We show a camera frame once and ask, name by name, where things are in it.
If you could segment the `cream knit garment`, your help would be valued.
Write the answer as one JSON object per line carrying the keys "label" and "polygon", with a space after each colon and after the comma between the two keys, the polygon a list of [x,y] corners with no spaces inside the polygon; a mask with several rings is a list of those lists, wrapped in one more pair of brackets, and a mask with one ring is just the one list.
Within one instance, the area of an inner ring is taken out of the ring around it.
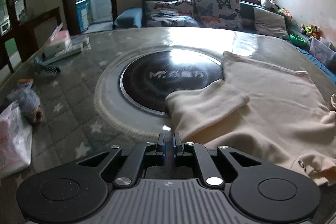
{"label": "cream knit garment", "polygon": [[169,94],[165,104],[182,141],[227,145],[335,184],[335,108],[306,71],[223,53],[224,79]]}

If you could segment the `black round induction cooktop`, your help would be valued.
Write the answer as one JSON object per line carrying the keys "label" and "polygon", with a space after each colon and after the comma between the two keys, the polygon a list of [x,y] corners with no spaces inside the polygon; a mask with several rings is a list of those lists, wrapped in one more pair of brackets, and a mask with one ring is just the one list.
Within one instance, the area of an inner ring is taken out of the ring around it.
{"label": "black round induction cooktop", "polygon": [[172,92],[203,89],[222,78],[218,59],[193,50],[164,50],[130,62],[120,75],[120,90],[140,110],[163,116],[168,113],[165,98]]}

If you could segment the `white plastic bag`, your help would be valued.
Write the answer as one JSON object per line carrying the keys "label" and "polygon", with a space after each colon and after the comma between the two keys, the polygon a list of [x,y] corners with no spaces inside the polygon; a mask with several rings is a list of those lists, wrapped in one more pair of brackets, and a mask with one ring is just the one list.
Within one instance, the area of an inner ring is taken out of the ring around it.
{"label": "white plastic bag", "polygon": [[31,164],[33,128],[15,101],[1,113],[1,178],[11,176]]}

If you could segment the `grey fuzzy cloth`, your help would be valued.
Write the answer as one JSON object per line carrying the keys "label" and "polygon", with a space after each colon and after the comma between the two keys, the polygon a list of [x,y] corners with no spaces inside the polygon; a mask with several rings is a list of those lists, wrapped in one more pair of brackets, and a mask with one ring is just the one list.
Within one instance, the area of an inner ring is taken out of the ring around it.
{"label": "grey fuzzy cloth", "polygon": [[32,89],[33,79],[20,79],[17,88],[12,90],[6,99],[17,102],[21,113],[31,124],[39,124],[43,120],[43,109],[40,97]]}

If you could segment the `black hair comb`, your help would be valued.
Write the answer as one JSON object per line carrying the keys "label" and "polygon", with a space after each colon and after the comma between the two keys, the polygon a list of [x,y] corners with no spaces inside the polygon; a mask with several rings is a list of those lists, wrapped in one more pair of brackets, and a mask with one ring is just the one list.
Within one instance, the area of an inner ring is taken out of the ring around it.
{"label": "black hair comb", "polygon": [[58,74],[61,73],[61,67],[56,65],[46,65],[39,57],[34,57],[34,64],[40,71],[46,71],[48,73]]}

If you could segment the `pink tissue box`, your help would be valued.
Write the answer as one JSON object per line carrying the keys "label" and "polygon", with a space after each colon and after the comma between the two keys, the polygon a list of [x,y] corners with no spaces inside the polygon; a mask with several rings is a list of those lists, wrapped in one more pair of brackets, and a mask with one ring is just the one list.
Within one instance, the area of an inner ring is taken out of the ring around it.
{"label": "pink tissue box", "polygon": [[66,49],[71,42],[70,33],[63,29],[63,23],[60,23],[43,46],[46,58],[54,57],[56,53]]}

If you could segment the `grey cushion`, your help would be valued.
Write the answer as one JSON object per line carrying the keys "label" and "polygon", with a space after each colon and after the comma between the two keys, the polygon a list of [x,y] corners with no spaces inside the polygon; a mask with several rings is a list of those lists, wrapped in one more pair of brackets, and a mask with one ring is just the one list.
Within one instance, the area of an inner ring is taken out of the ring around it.
{"label": "grey cushion", "polygon": [[258,34],[282,39],[289,37],[283,16],[258,7],[254,7],[253,12],[255,30]]}

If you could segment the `butterfly pillow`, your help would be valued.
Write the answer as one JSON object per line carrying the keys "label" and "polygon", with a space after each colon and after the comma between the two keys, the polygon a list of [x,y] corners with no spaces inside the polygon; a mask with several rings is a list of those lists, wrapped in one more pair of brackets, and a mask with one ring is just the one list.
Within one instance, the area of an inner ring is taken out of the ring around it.
{"label": "butterfly pillow", "polygon": [[198,18],[207,28],[241,30],[240,0],[196,0]]}
{"label": "butterfly pillow", "polygon": [[194,1],[146,1],[147,27],[199,27],[194,18]]}

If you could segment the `butterfly pillow right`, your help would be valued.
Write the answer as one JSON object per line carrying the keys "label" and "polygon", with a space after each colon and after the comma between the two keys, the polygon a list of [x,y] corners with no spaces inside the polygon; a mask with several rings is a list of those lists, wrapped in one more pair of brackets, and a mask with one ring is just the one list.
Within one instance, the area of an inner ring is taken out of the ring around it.
{"label": "butterfly pillow right", "polygon": [[198,18],[207,28],[241,30],[240,0],[196,0]]}

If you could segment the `clear plastic storage box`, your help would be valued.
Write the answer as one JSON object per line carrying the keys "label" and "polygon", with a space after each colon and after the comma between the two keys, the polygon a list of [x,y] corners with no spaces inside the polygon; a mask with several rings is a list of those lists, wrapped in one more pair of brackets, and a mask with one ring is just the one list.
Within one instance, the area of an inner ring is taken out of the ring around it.
{"label": "clear plastic storage box", "polygon": [[312,37],[309,52],[330,70],[335,70],[335,51],[318,39]]}

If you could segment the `dark blue sofa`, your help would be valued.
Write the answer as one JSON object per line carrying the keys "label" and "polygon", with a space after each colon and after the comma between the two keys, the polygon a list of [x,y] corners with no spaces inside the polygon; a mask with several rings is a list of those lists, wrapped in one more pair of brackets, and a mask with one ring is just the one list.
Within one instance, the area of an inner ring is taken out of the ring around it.
{"label": "dark blue sofa", "polygon": [[335,75],[335,50],[312,38],[288,34],[285,14],[242,0],[142,0],[114,21],[115,28],[221,28],[288,40],[328,75]]}

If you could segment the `blue white carton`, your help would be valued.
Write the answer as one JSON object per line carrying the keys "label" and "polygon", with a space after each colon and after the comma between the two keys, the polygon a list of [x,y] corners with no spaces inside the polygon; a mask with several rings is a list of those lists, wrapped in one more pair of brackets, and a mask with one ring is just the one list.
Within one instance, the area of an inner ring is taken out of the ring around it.
{"label": "blue white carton", "polygon": [[80,31],[84,32],[92,23],[91,0],[81,0],[75,3]]}

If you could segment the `dark wooden shelf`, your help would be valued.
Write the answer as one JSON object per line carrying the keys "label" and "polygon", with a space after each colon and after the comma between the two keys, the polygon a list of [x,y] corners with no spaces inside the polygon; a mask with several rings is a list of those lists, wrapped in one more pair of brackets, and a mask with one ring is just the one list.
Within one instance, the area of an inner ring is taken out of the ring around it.
{"label": "dark wooden shelf", "polygon": [[59,8],[36,16],[28,16],[26,0],[1,0],[1,69],[12,75],[19,63],[26,61],[39,50],[35,28],[49,20],[62,22]]}

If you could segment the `small plush toys pile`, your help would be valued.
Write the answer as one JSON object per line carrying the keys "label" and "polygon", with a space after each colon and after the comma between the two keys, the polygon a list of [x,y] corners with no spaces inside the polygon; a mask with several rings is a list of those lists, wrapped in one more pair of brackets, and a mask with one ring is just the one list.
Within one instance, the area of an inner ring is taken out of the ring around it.
{"label": "small plush toys pile", "polygon": [[316,25],[301,25],[301,33],[308,36],[308,37],[314,37],[316,39],[319,39],[320,36],[320,29],[318,26]]}

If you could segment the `panda plush toy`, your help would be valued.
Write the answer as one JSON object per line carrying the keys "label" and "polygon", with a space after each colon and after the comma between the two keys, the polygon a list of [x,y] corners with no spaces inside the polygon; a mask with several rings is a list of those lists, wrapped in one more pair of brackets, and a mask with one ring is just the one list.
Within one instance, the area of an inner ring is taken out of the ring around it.
{"label": "panda plush toy", "polygon": [[269,10],[277,11],[279,9],[279,6],[273,0],[260,0],[260,3],[262,7],[269,9]]}

